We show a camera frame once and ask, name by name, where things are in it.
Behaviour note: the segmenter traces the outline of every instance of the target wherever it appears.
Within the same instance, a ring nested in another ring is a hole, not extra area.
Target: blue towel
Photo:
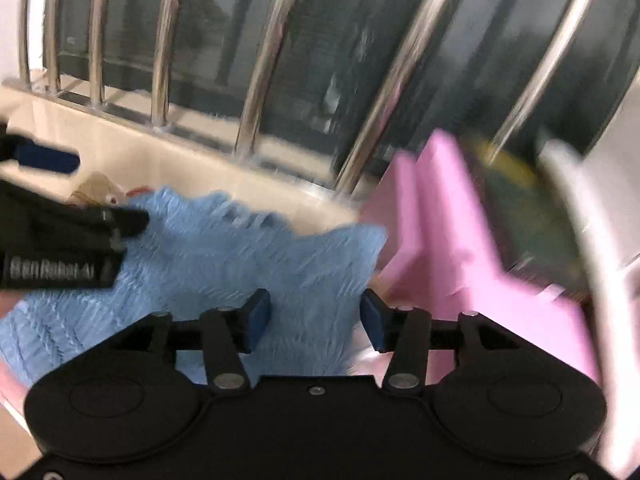
[[[32,292],[0,321],[0,356],[31,386],[149,313],[197,319],[271,293],[270,325],[243,357],[260,375],[341,375],[351,360],[358,300],[385,242],[384,229],[352,225],[301,237],[274,213],[251,213],[223,193],[187,200],[172,190],[140,196],[146,232],[127,241],[111,290]],[[206,382],[202,355],[179,352],[178,370]]]

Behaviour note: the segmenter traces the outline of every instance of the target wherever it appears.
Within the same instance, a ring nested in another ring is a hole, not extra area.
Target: white curved object
[[[580,155],[567,143],[552,139],[544,144],[538,162],[569,212],[593,294],[608,406],[598,460],[612,474],[623,477],[638,466],[640,443],[640,365],[632,295],[618,267],[620,260],[606,211]]]

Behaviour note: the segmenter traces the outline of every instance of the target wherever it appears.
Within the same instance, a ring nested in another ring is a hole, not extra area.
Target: circular black cover
[[[593,381],[538,352],[487,352],[441,380],[432,402],[455,437],[510,463],[552,462],[584,449],[606,415]]]
[[[154,356],[74,360],[43,377],[24,413],[40,447],[70,460],[125,462],[178,436],[194,419],[196,387]]]

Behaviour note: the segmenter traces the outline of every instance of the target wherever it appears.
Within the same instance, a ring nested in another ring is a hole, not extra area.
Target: metal railing
[[[255,63],[251,83],[244,101],[244,109],[236,137],[235,147],[227,146],[194,132],[168,124],[168,89],[170,84],[170,65],[174,39],[175,22],[180,0],[161,0],[160,18],[156,35],[152,83],[151,115],[142,116],[132,110],[125,110],[104,102],[103,43],[104,17],[108,0],[92,0],[89,42],[90,97],[86,98],[72,92],[61,91],[58,68],[58,20],[60,0],[46,0],[44,19],[45,59],[47,63],[47,91],[44,97],[62,104],[82,109],[111,121],[132,124],[146,132],[157,134],[169,132],[179,137],[195,140],[205,146],[225,153],[235,153],[241,162],[264,168],[277,168],[271,163],[260,164],[253,158],[254,143],[259,135],[260,117],[268,93],[271,75],[282,46],[284,31],[291,9],[296,0],[274,0],[268,24],[262,38],[260,51]],[[360,133],[334,183],[325,187],[334,189],[338,194],[349,195],[353,192],[367,161],[376,149],[384,132],[387,121],[396,107],[404,86],[411,77],[422,53],[433,36],[449,0],[423,0],[410,30],[407,32],[396,53],[384,82],[378,90],[377,98],[369,111]],[[567,53],[572,41],[587,13],[592,0],[571,0],[561,23],[556,30],[537,70],[524,89],[503,125],[494,137],[494,156],[507,141],[517,133],[536,107],[543,91],[555,73],[558,64]],[[28,14],[29,0],[20,0],[19,63],[21,89],[31,91],[28,61]]]

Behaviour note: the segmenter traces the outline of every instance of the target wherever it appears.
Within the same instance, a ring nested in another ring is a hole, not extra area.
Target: silver screw
[[[213,383],[221,390],[237,390],[244,384],[244,377],[239,374],[220,374]]]
[[[413,374],[393,374],[389,384],[396,390],[410,390],[420,384],[420,380]]]

